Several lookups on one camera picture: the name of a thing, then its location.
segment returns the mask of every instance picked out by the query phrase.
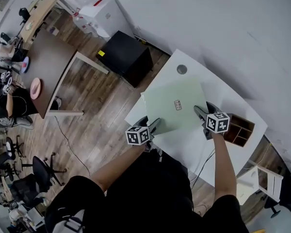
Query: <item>person's left arm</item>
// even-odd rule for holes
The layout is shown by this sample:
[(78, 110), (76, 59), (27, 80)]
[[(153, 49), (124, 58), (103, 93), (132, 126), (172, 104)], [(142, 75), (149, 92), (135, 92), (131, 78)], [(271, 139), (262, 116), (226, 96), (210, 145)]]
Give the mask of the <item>person's left arm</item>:
[(131, 147), (125, 153), (98, 169), (91, 176), (91, 180), (94, 181), (103, 192), (105, 192), (143, 153), (144, 150), (144, 145)]
[(8, 117), (11, 117), (13, 114), (13, 97), (10, 93), (7, 94), (6, 111), (8, 112)]

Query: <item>dark wood table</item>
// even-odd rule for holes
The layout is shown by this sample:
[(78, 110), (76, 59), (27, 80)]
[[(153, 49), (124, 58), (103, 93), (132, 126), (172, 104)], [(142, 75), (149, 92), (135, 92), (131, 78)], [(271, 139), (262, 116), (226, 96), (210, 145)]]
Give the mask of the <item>dark wood table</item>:
[(29, 49), (28, 56), (30, 65), (27, 72), (21, 74), (21, 79), (29, 92), (33, 79), (39, 78), (41, 80), (41, 93), (37, 99), (32, 101), (42, 118), (45, 116), (82, 116), (84, 114), (83, 111), (50, 109), (59, 87), (75, 59), (81, 59), (92, 67), (108, 74), (108, 70), (46, 30), (39, 32)]

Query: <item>wooden organizer box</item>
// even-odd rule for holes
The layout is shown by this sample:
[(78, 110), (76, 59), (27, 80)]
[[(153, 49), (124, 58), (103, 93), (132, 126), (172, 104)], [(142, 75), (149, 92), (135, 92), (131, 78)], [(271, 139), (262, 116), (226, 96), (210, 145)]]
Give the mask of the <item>wooden organizer box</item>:
[(251, 136), (255, 124), (235, 114), (228, 114), (228, 116), (230, 117), (229, 128), (224, 134), (224, 139), (243, 147)]

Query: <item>wooden floor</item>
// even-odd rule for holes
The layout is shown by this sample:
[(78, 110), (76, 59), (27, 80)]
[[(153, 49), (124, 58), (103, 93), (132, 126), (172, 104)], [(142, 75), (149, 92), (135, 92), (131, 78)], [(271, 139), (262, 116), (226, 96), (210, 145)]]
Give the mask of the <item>wooden floor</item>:
[[(100, 63), (95, 54), (104, 44), (103, 40), (84, 35), (75, 27), (67, 14), (63, 14), (55, 26), (60, 30), (59, 38), (76, 46), (81, 53)], [(105, 75), (87, 64), (75, 63), (58, 92), (58, 96), (63, 100), (63, 109), (85, 112), (80, 117), (65, 116), (59, 117), (58, 120), (73, 151), (89, 168), (91, 174), (129, 148), (124, 135), (129, 125), (124, 118), (139, 99), (140, 93), (148, 87), (169, 58), (165, 53), (153, 47), (149, 48), (154, 63), (153, 71), (148, 73), (136, 89), (112, 72)], [(21, 141), (25, 143), (22, 151), (27, 156), (27, 160), (23, 162), (30, 163), (34, 156), (41, 159), (49, 158), (52, 152), (55, 152), (56, 169), (67, 169), (67, 173), (58, 175), (61, 181), (66, 183), (75, 175), (88, 177), (86, 168), (69, 149), (55, 117), (42, 119), (40, 115), (33, 115), (32, 119), (34, 130), (15, 127), (8, 131), (8, 136), (12, 140), (15, 140), (16, 135), (19, 134)], [(259, 162), (267, 147), (268, 141), (263, 138), (251, 160)], [(277, 166), (286, 170), (273, 147), (269, 147), (260, 165), (273, 171), (277, 171)], [(26, 168), (20, 177), (25, 177), (31, 172), (31, 168)], [(190, 180), (194, 177), (193, 173), (189, 173)], [(61, 189), (60, 186), (54, 185), (46, 197), (51, 201)], [(214, 188), (199, 179), (192, 193), (195, 211), (204, 215), (206, 208), (199, 205), (206, 205), (207, 209), (212, 206)], [(260, 200), (261, 197), (262, 194), (252, 195), (241, 207), (244, 222), (249, 222), (263, 208), (265, 202)]]

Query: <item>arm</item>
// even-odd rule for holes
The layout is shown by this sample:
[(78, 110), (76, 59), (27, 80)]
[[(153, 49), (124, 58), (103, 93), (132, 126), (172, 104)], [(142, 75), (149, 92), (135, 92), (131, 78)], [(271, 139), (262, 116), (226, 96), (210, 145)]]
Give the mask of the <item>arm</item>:
[(236, 176), (222, 135), (211, 133), (215, 147), (215, 196), (236, 196)]
[(133, 146), (122, 155), (116, 157), (108, 164), (98, 169), (92, 176), (91, 180), (94, 181), (103, 192), (119, 178), (124, 171), (143, 153), (145, 147)]
[(8, 117), (11, 117), (13, 114), (13, 97), (10, 93), (7, 95), (6, 111), (8, 112)]

